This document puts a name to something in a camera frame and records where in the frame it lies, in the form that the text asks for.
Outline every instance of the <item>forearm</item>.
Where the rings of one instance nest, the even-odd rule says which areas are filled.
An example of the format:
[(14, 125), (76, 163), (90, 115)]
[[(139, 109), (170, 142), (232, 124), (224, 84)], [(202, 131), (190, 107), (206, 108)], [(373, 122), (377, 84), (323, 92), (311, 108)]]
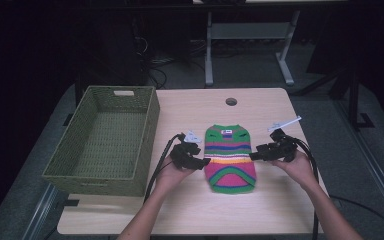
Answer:
[(136, 216), (121, 232), (118, 240), (149, 240), (158, 212), (166, 197), (163, 191), (154, 191), (144, 203)]
[(327, 239), (362, 239), (317, 183), (303, 187), (303, 189), (314, 205)]

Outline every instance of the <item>background desk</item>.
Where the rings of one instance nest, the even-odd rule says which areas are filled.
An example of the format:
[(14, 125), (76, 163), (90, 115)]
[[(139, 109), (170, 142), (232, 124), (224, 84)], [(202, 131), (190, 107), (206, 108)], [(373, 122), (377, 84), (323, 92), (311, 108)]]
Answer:
[[(177, 133), (193, 130), (203, 138), (206, 129), (213, 124), (240, 124), (249, 131), (255, 150), (257, 145), (272, 142), (267, 128), (273, 122), (296, 117), (288, 95), (280, 88), (160, 90), (157, 94), (161, 112), (151, 173), (168, 140)], [(237, 105), (228, 106), (227, 98), (235, 98)], [(306, 141), (299, 123), (283, 130)], [(213, 193), (204, 172), (195, 172), (165, 201), (152, 233), (310, 233), (314, 209), (305, 192), (271, 164), (258, 161), (255, 167), (257, 183), (254, 191), (239, 195)], [(71, 194), (69, 199), (80, 201), (76, 207), (65, 207), (58, 225), (61, 234), (118, 234), (143, 202), (143, 198), (138, 197), (77, 194)]]

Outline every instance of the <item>green woven basket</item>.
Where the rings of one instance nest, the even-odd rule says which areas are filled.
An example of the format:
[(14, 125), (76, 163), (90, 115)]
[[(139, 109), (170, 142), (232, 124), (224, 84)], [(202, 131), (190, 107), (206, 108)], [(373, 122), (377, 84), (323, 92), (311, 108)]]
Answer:
[(90, 86), (43, 177), (68, 193), (143, 196), (159, 113), (153, 87)]

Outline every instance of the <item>desk leg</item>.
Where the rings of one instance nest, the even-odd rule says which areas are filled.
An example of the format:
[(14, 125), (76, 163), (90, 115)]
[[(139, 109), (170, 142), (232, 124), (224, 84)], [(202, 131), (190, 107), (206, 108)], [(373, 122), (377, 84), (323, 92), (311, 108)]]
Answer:
[(207, 22), (207, 54), (205, 56), (205, 85), (213, 86), (213, 62), (211, 61), (211, 12), (208, 12)]
[(295, 28), (298, 22), (300, 11), (295, 11), (292, 16), (292, 20), (289, 24), (286, 37), (285, 37), (285, 45), (283, 47), (282, 52), (276, 53), (276, 59), (279, 63), (280, 70), (282, 71), (283, 78), (285, 79), (286, 85), (292, 86), (294, 85), (294, 80), (292, 79), (291, 72), (289, 71), (288, 65), (286, 64), (286, 54), (288, 53), (289, 46), (291, 45), (292, 37), (294, 36)]

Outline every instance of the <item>dark floor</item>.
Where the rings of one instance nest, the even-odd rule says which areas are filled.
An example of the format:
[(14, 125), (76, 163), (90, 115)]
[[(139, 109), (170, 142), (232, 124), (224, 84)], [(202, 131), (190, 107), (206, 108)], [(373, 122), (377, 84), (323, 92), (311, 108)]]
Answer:
[[(322, 75), (306, 73), (314, 46), (294, 44), (287, 62), (295, 79), (288, 87), (282, 79), (275, 61), (275, 52), (282, 42), (267, 45), (248, 43), (239, 54), (232, 57), (214, 58), (214, 86), (212, 88), (280, 87), (293, 92)], [(167, 56), (157, 56), (159, 60)], [(174, 62), (158, 69), (167, 76), (165, 89), (204, 88), (203, 56), (192, 59), (189, 64)], [(153, 72), (160, 83), (164, 76)], [(303, 117), (301, 125), (318, 162), (320, 173), (330, 194), (358, 202), (384, 216), (384, 194), (376, 178), (369, 170), (367, 155), (361, 150), (359, 139), (363, 139), (384, 172), (384, 113), (376, 97), (364, 86), (360, 87), (359, 112), (367, 113), (374, 128), (361, 129), (356, 133), (345, 119), (347, 95), (339, 101), (331, 100), (327, 93), (332, 83), (325, 84), (306, 96), (291, 97), (298, 115)], [(53, 232), (63, 209), (67, 194), (54, 192), (51, 201), (38, 205), (48, 186), (41, 179), (47, 161), (65, 129), (64, 122), (75, 109), (74, 86), (67, 89), (61, 98), (39, 140), (20, 171), (5, 201), (0, 207), (0, 239), (114, 239), (115, 236), (63, 236)], [(347, 201), (335, 200), (339, 209), (365, 239), (384, 239), (384, 220), (366, 209)], [(157, 237), (178, 239), (180, 237)], [(219, 239), (309, 239), (310, 235), (291, 236), (220, 236)], [(200, 236), (182, 239), (203, 239)]]

